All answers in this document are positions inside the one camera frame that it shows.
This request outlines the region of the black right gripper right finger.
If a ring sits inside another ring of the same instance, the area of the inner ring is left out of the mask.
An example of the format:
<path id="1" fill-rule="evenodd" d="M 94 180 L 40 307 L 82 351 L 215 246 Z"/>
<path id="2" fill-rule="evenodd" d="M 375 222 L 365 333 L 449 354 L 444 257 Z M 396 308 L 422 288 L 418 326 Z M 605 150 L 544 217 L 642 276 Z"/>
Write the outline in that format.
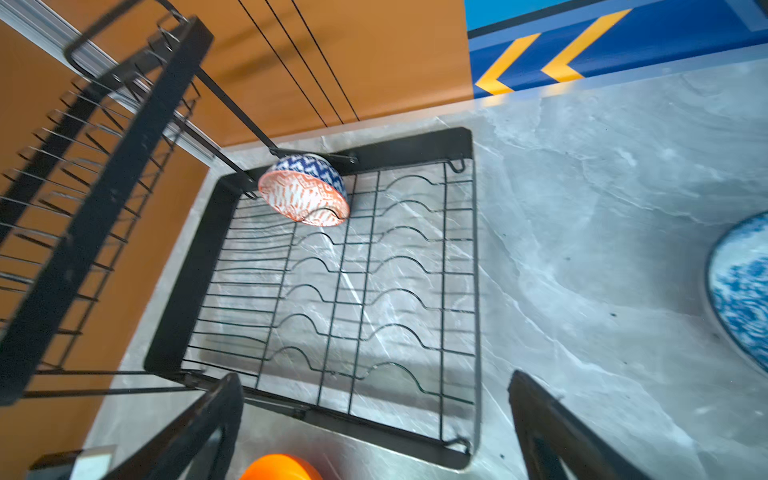
<path id="1" fill-rule="evenodd" d="M 529 374 L 508 387 L 518 443 L 530 479 L 646 479 Z"/>

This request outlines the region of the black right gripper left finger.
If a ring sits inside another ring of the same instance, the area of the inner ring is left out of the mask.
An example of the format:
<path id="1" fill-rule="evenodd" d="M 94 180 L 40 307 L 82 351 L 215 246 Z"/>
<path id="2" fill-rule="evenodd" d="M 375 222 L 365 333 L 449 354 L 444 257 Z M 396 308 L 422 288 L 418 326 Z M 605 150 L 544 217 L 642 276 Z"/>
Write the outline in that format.
<path id="1" fill-rule="evenodd" d="M 105 477 L 225 478 L 234 454 L 243 407 L 240 379 L 228 374 Z"/>

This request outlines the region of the red and blue patterned bowl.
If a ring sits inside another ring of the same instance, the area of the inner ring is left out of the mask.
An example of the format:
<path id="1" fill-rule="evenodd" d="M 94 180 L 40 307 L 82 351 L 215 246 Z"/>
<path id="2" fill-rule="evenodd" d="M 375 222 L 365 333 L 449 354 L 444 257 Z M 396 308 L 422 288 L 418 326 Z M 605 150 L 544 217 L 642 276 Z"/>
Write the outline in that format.
<path id="1" fill-rule="evenodd" d="M 334 227 L 350 215 L 343 177 L 315 154 L 280 159 L 260 177 L 258 192 L 277 213 L 305 225 Z"/>

